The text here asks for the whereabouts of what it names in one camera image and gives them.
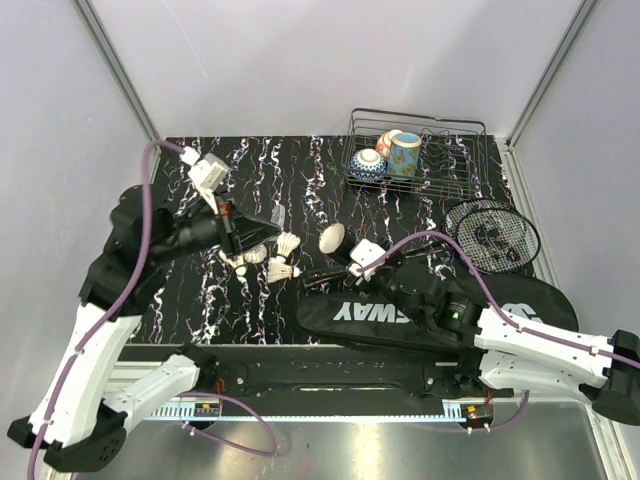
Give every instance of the shuttlecock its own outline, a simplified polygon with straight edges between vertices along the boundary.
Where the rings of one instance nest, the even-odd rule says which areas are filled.
[[[278,256],[276,259],[282,263],[287,259],[291,252],[300,246],[300,237],[289,232],[282,232],[276,240],[278,245]]]
[[[267,247],[264,245],[258,245],[246,252],[244,255],[244,261],[247,263],[260,263],[267,258]]]
[[[279,261],[277,258],[269,259],[269,269],[267,270],[267,283],[275,283],[280,280],[288,280],[290,278],[298,278],[300,269],[292,267]]]
[[[237,257],[234,257],[234,258],[229,258],[222,250],[218,252],[218,255],[220,256],[223,262],[233,267],[233,269],[236,272],[236,275],[238,276],[238,280],[246,283],[247,279],[244,278],[244,276],[247,274],[247,267],[244,265],[244,259],[242,258],[242,255],[238,255]]]

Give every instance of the black marble tabletop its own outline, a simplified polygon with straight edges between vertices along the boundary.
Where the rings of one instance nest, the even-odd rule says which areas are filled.
[[[179,145],[212,152],[231,167],[225,181],[245,211],[271,217],[280,204],[284,228],[302,239],[292,261],[302,270],[331,265],[318,250],[320,233],[341,222],[360,237],[381,236],[397,242],[409,233],[435,228],[443,212],[459,199],[430,199],[380,189],[343,186],[341,164],[345,138],[196,137],[170,138]],[[488,186],[483,195],[510,201],[509,188],[492,138],[487,154]],[[164,152],[155,182],[167,189],[175,211],[197,193],[177,155]],[[451,261],[434,259],[428,270],[442,278],[465,274]],[[266,283],[266,262],[248,267],[241,284],[215,249],[170,265],[164,288],[131,338],[134,344],[305,344],[316,339],[293,323],[296,303],[304,295],[298,281]]]

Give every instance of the ceramic cup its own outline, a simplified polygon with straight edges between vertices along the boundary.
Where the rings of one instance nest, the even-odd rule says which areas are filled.
[[[376,144],[376,151],[382,155],[385,160],[389,159],[389,151],[391,150],[391,139],[398,133],[402,133],[402,130],[391,130],[383,135],[380,135],[378,143]]]
[[[378,182],[381,177],[375,174],[385,173],[387,171],[387,162],[385,162],[382,155],[373,148],[365,148],[364,150],[356,152],[353,157],[351,157],[349,167],[354,170],[364,170],[364,172],[352,172],[356,180],[360,180],[361,182]]]
[[[413,177],[420,160],[420,137],[413,133],[401,132],[391,139],[389,152],[389,173],[400,177]]]

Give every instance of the metal floor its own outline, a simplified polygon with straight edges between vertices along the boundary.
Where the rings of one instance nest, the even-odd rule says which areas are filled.
[[[515,408],[498,405],[496,423]],[[179,424],[143,422],[112,464],[82,480],[606,478],[588,417],[575,403],[533,403],[512,427],[471,437],[401,424],[273,427],[280,453],[265,459],[190,437]],[[257,424],[221,423],[212,431],[269,448]]]

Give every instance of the wire basket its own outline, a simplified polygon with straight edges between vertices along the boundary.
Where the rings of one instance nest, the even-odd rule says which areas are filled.
[[[399,129],[422,140],[414,177],[376,174],[375,182],[362,181],[366,171],[350,166],[351,157],[364,148],[376,148],[378,138]],[[466,200],[480,195],[488,181],[488,147],[484,123],[408,113],[356,108],[351,112],[349,133],[342,158],[347,185],[386,188],[429,198]]]

